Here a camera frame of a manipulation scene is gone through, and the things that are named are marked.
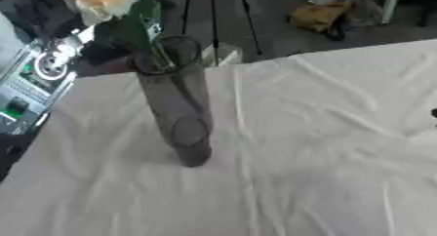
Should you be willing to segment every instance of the floor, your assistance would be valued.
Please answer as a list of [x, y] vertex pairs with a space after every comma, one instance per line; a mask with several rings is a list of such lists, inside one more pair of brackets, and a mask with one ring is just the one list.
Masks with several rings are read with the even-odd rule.
[[[181, 33], [181, 14], [184, 0], [172, 0], [176, 6], [165, 12], [166, 34]], [[399, 43], [437, 38], [437, 15], [427, 27], [416, 26], [418, 8], [398, 7], [390, 25], [348, 31], [342, 42], [295, 28], [286, 23], [285, 16], [306, 0], [248, 0], [252, 18], [263, 54], [257, 55], [252, 33], [241, 0], [217, 0], [218, 38], [238, 46], [244, 51], [244, 61], [258, 61], [285, 57], [296, 53], [312, 53], [337, 49]], [[0, 10], [8, 11], [11, 0], [0, 3]], [[55, 14], [64, 20], [65, 12]], [[204, 48], [211, 45], [212, 17], [210, 0], [192, 0], [189, 13], [188, 34]]]

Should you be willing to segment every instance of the table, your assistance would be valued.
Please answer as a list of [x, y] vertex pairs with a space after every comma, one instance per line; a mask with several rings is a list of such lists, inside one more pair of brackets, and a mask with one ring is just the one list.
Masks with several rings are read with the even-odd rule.
[[437, 41], [208, 70], [179, 165], [133, 73], [80, 79], [0, 186], [9, 236], [436, 235]]

